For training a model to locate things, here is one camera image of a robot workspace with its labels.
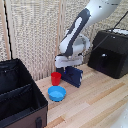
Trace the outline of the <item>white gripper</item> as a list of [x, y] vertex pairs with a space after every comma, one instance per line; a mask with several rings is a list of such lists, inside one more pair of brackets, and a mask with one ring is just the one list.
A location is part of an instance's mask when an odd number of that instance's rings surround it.
[[63, 73], [64, 68], [62, 67], [80, 65], [82, 61], [83, 61], [82, 55], [71, 57], [71, 58], [67, 58], [63, 55], [57, 55], [55, 57], [55, 66], [57, 67], [56, 71], [59, 73]]

